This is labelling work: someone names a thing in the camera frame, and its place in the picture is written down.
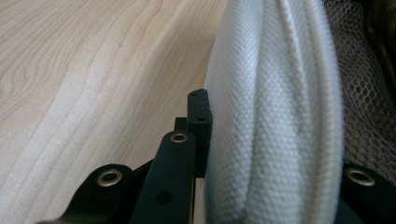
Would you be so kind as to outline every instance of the wooden surface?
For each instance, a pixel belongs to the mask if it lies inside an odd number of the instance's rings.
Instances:
[[[1,1],[0,223],[56,218],[97,167],[152,159],[204,86],[224,5]]]

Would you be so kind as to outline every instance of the black plastic part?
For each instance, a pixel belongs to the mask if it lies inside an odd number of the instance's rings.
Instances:
[[[174,130],[187,131],[187,118],[175,118]]]
[[[363,186],[347,177],[348,169],[363,171],[372,177],[372,186]],[[396,223],[396,187],[372,170],[345,164],[341,198],[364,223]]]
[[[163,137],[129,223],[192,223],[195,144],[185,131]]]
[[[212,114],[206,90],[190,92],[187,111],[187,130],[194,133],[197,139],[195,177],[202,178],[205,177],[212,134]]]
[[[121,180],[109,187],[98,185],[98,177],[106,171],[117,170]],[[134,179],[132,170],[124,165],[109,164],[96,169],[78,188],[64,214],[48,223],[122,223],[128,219],[123,208],[131,197],[129,187]]]
[[[356,213],[340,198],[337,206],[334,224],[363,224],[364,222]]]

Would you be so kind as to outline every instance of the black mesh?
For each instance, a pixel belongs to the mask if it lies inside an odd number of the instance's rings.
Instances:
[[[372,169],[396,184],[396,107],[364,33],[363,7],[324,1],[344,94],[345,161]]]

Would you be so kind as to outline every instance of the wood grain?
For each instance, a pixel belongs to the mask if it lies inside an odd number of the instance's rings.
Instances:
[[[0,2],[0,223],[58,217],[99,166],[152,159],[204,86],[225,1]]]

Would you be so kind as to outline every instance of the black bracket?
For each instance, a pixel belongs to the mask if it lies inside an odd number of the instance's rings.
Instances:
[[[118,164],[92,172],[64,214],[49,223],[192,223],[195,178],[204,177],[212,116],[206,90],[188,95],[153,161],[132,171]]]
[[[396,223],[395,186],[370,169],[344,164],[334,223]]]

